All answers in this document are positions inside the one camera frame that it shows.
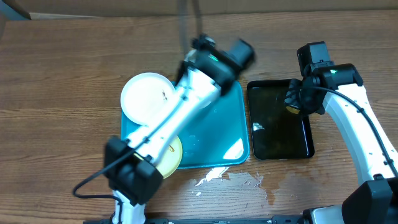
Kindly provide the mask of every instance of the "black plastic tray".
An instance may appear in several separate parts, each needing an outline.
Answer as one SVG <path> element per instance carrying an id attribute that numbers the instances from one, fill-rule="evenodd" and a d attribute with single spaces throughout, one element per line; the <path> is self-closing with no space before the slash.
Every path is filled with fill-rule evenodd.
<path id="1" fill-rule="evenodd" d="M 254 156 L 264 159 L 305 159 L 314 155 L 308 116 L 288 112 L 283 99 L 290 80 L 248 84 Z"/>

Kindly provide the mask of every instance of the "wooden table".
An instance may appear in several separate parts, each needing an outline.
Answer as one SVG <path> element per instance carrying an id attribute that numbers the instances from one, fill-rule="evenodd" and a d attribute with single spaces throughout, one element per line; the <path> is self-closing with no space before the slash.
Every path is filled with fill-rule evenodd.
<path id="1" fill-rule="evenodd" d="M 205 16 L 203 23 L 222 49 L 237 37 L 254 46 L 257 64 L 239 79 L 244 89 L 252 80 L 300 78 L 296 50 L 326 41 L 336 64 L 356 66 L 376 116 L 398 146 L 397 21 L 398 11 L 345 11 Z M 2 222 L 110 216 L 113 201 L 80 200 L 71 190 L 102 167 L 104 143 L 119 134 L 123 85 L 146 71 L 175 78 L 182 59 L 177 24 L 175 17 L 7 22 L 0 43 Z M 189 25 L 193 36 L 192 18 Z M 210 169 L 178 170 L 147 204 L 147 216 L 269 217 L 341 203 L 358 186 L 353 162 L 331 118 L 310 119 L 312 159 L 258 161 L 250 155 L 198 187 Z M 110 190 L 100 177 L 81 192 Z"/>

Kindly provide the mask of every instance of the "teal tray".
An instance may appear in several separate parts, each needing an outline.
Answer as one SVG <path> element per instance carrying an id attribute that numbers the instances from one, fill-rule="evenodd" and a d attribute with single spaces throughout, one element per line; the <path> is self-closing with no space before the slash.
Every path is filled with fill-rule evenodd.
<path id="1" fill-rule="evenodd" d="M 121 139 L 138 127 L 122 112 Z M 241 85 L 234 82 L 227 95 L 203 108 L 178 136 L 183 151 L 178 169 L 243 163 L 249 156 L 249 138 Z"/>

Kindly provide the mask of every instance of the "white bowl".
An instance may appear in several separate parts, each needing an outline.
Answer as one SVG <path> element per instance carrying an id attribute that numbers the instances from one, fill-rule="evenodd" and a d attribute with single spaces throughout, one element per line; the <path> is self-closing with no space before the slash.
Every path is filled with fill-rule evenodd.
<path id="1" fill-rule="evenodd" d="M 134 123 L 145 125 L 153 119 L 175 92 L 163 75 L 146 72 L 132 77 L 123 87 L 120 105 Z"/>

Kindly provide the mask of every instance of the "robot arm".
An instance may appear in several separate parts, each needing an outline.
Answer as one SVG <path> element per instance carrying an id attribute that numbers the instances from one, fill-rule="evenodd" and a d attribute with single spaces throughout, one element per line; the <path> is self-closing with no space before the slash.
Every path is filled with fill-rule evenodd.
<path id="1" fill-rule="evenodd" d="M 366 96 L 365 87 L 357 84 L 341 85 L 337 91 L 348 96 L 360 107 L 364 108 L 366 114 L 374 123 L 389 157 L 398 162 L 398 153 L 374 115 Z M 386 164 L 386 158 L 382 154 L 380 145 L 368 122 L 361 113 L 357 112 L 353 105 L 338 95 L 327 93 L 323 100 L 323 107 L 337 124 L 353 158 L 359 185 L 365 181 L 374 180 L 374 176 L 378 174 L 381 174 L 385 179 L 395 177 L 391 168 Z"/>
<path id="2" fill-rule="evenodd" d="M 123 202 L 121 206 L 116 202 L 113 223 L 145 222 L 145 203 L 163 179 L 155 167 L 169 144 L 200 109 L 225 95 L 254 60 L 252 47 L 243 40 L 229 52 L 220 52 L 213 40 L 201 35 L 193 41 L 193 48 L 196 50 L 187 55 L 178 71 L 175 94 L 157 116 L 131 133 L 127 142 L 114 138 L 106 145 L 105 167 L 134 151 L 128 160 L 105 173 L 114 195 Z"/>
<path id="3" fill-rule="evenodd" d="M 324 42 L 307 44 L 297 55 L 303 80 L 290 82 L 285 104 L 303 114 L 331 115 L 353 158 L 360 185 L 342 205 L 305 210 L 304 220 L 396 223 L 398 153 L 371 109 L 358 71 L 351 64 L 334 65 Z"/>

